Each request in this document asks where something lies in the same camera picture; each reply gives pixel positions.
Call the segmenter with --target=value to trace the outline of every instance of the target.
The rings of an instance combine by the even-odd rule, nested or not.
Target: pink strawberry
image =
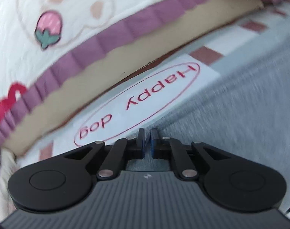
[[[61,38],[62,17],[56,11],[44,12],[37,23],[35,37],[41,44],[42,49],[56,44]]]

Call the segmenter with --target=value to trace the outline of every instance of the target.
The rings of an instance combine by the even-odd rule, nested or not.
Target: label
[[[217,79],[219,74],[188,55],[164,65],[88,115],[74,136],[80,147],[111,144],[170,111]]]

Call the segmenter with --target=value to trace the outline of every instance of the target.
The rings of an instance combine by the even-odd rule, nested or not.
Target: pet bed
[[[148,62],[259,7],[259,0],[0,0],[0,146],[22,155]]]

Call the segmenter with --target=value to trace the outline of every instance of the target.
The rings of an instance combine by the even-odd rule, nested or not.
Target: red heart print
[[[8,91],[8,97],[5,97],[0,100],[0,122],[5,117],[6,112],[11,109],[13,104],[16,103],[15,93],[19,91],[20,95],[23,95],[27,89],[24,85],[14,82],[11,84],[9,91]]]

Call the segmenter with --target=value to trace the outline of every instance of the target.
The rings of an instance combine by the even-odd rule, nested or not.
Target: black circular wheel cover
[[[18,170],[8,182],[14,203],[33,212],[63,210],[82,201],[92,188],[92,177],[72,159],[50,159]]]
[[[259,212],[279,204],[286,182],[266,166],[232,158],[217,161],[204,178],[208,195],[223,207],[241,212]]]

